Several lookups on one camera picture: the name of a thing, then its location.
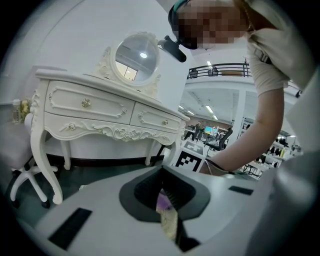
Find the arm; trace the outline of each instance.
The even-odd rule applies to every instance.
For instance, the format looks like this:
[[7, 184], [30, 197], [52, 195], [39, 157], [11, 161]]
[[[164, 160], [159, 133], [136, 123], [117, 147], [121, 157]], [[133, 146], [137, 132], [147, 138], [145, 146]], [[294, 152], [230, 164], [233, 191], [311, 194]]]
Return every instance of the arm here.
[[231, 146], [211, 160], [226, 171], [234, 171], [260, 157], [278, 136], [284, 117], [284, 89], [267, 91], [258, 97], [255, 122]]
[[[211, 158], [226, 171], [234, 171], [260, 157], [271, 146], [283, 123], [283, 88], [289, 78], [274, 65], [261, 62], [254, 51], [253, 44], [248, 43], [250, 71], [259, 95], [255, 122], [234, 144]], [[208, 174], [208, 168], [203, 167], [201, 172]]]

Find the black rectangular slot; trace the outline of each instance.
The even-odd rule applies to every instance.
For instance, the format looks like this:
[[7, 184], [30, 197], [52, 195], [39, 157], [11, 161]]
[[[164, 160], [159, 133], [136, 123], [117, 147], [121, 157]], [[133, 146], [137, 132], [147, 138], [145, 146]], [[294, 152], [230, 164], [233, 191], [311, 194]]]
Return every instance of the black rectangular slot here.
[[229, 187], [229, 190], [234, 191], [234, 192], [238, 192], [238, 193], [241, 193], [241, 194], [245, 194], [245, 195], [248, 195], [248, 196], [251, 196], [251, 194], [253, 193], [252, 189], [239, 187], [239, 186], [231, 186], [231, 187]]
[[66, 250], [77, 233], [89, 218], [91, 210], [78, 208], [74, 213], [49, 237], [49, 241]]

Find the black headband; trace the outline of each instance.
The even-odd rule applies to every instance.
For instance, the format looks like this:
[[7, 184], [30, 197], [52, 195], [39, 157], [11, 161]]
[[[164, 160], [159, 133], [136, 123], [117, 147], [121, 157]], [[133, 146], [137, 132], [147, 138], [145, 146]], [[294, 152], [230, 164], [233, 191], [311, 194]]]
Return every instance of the black headband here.
[[[186, 0], [185, 2], [181, 2], [180, 6], [184, 3], [188, 3], [188, 0]], [[175, 5], [172, 6], [172, 8], [169, 11], [168, 21], [171, 26], [172, 32], [174, 33], [174, 35], [176, 36], [176, 39], [178, 40], [178, 43], [190, 50], [197, 49], [198, 45], [196, 42], [190, 43], [192, 41], [192, 38], [187, 39], [187, 41], [190, 41], [189, 43], [187, 43], [186, 38], [184, 38], [183, 36], [179, 36], [179, 17], [178, 17], [178, 13], [174, 11], [174, 8], [175, 8]]]

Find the bottle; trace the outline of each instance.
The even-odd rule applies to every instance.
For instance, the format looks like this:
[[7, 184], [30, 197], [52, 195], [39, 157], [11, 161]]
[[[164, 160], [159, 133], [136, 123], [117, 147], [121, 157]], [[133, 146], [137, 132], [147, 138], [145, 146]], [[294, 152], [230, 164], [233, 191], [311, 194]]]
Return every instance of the bottle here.
[[21, 122], [21, 100], [13, 100], [13, 113], [12, 113], [12, 122], [14, 124], [19, 124]]

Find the person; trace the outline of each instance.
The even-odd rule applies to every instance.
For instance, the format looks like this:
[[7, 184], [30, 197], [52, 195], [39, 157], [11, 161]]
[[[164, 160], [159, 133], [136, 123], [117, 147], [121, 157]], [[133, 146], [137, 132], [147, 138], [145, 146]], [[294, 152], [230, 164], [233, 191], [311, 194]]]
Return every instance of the person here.
[[261, 156], [280, 133], [284, 88], [291, 79], [304, 90], [316, 67], [312, 53], [286, 16], [264, 0], [179, 0], [168, 20], [178, 42], [191, 50], [247, 38], [258, 94], [255, 121], [201, 170], [218, 176], [235, 171]]
[[205, 127], [204, 125], [202, 125], [202, 126], [200, 127], [200, 130], [199, 130], [199, 133], [198, 133], [198, 137], [197, 137], [197, 139], [196, 139], [196, 142], [198, 142], [198, 140], [202, 138], [202, 135], [205, 133], [205, 128], [206, 128], [206, 127]]
[[199, 121], [199, 122], [195, 125], [195, 133], [194, 133], [194, 137], [195, 137], [195, 138], [198, 138], [200, 129], [201, 129], [201, 121]]

